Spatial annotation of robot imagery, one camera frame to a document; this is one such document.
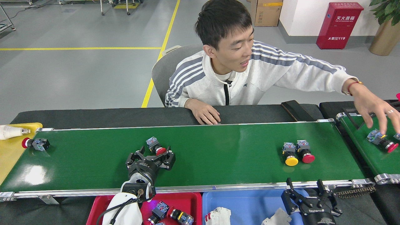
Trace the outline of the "person's right hand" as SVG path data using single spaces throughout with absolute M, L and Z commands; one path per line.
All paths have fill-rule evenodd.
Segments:
M 207 103 L 189 98 L 184 107 L 191 110 L 199 124 L 218 124 L 221 122 L 219 112 Z

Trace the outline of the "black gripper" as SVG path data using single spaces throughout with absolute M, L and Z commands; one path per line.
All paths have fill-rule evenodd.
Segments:
M 154 185 L 159 169 L 164 168 L 170 171 L 176 161 L 171 146 L 156 149 L 156 157 L 153 161 L 144 160 L 146 158 L 143 155 L 144 153 L 145 147 L 142 146 L 140 150 L 129 154 L 125 163 L 129 183 L 151 183 Z
M 334 216 L 340 216 L 343 211 L 338 207 L 336 185 L 324 185 L 323 181 L 317 181 L 319 194 L 317 204 L 299 194 L 293 187 L 291 178 L 286 179 L 286 189 L 281 195 L 286 212 L 291 215 L 300 211 L 305 225 L 336 225 Z

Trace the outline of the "person's left hand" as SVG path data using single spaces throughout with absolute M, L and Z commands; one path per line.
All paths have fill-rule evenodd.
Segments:
M 381 134 L 386 134 L 388 119 L 396 133 L 400 132 L 400 114 L 394 107 L 378 98 L 363 84 L 355 82 L 347 90 L 353 96 L 355 108 L 368 128 L 372 128 L 374 122 L 371 114 L 375 114 Z

